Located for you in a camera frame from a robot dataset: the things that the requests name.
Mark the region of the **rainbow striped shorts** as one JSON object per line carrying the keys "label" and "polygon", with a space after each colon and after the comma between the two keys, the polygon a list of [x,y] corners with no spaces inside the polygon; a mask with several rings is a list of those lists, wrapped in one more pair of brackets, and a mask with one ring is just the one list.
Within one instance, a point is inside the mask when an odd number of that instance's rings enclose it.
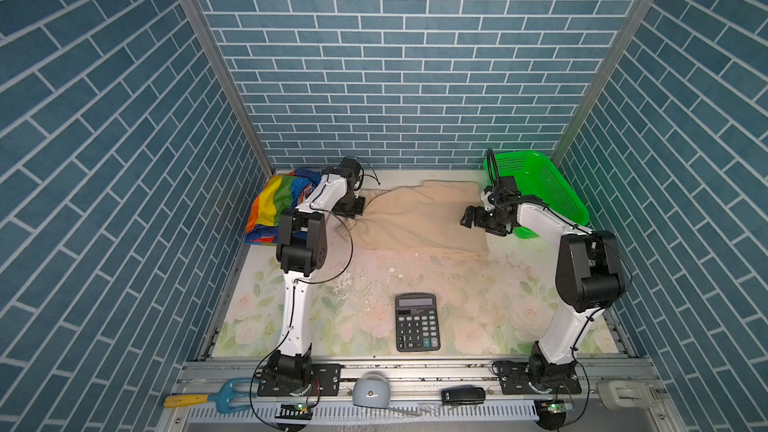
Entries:
{"label": "rainbow striped shorts", "polygon": [[270,178],[251,206],[244,242],[274,243],[278,236],[281,213],[308,198],[321,177],[320,172],[300,168]]}

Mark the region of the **beige shorts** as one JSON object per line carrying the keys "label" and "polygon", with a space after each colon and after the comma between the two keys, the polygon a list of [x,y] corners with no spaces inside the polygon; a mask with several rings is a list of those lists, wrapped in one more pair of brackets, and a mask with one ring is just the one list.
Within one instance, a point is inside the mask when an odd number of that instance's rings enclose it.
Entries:
{"label": "beige shorts", "polygon": [[474,182],[429,180],[392,190],[364,190],[363,213],[349,222],[355,244],[391,251],[488,254],[486,232],[460,224],[480,203]]}

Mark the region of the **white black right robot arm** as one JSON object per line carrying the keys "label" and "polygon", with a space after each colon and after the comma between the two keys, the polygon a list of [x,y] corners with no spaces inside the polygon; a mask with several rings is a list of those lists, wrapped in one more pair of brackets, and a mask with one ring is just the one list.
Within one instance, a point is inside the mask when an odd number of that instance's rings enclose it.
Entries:
{"label": "white black right robot arm", "polygon": [[481,200],[481,206],[466,208],[461,225],[499,237],[527,228],[557,253],[559,304],[546,332],[535,342],[527,367],[529,383],[544,389],[572,376],[586,333],[627,290],[617,239],[609,231],[570,221],[534,195],[521,194],[512,177],[493,178]]}

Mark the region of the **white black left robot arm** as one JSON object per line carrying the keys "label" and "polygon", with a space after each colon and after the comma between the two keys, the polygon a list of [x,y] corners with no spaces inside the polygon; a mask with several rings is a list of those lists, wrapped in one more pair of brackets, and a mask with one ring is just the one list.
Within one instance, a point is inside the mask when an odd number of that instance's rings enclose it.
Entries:
{"label": "white black left robot arm", "polygon": [[365,199],[358,195],[363,180],[363,166],[357,159],[345,157],[322,171],[318,185],[306,199],[280,214],[276,259],[284,279],[283,322],[262,376],[285,389],[310,384],[309,306],[312,287],[324,282],[312,275],[324,266],[328,255],[326,219],[341,221],[363,212]]}

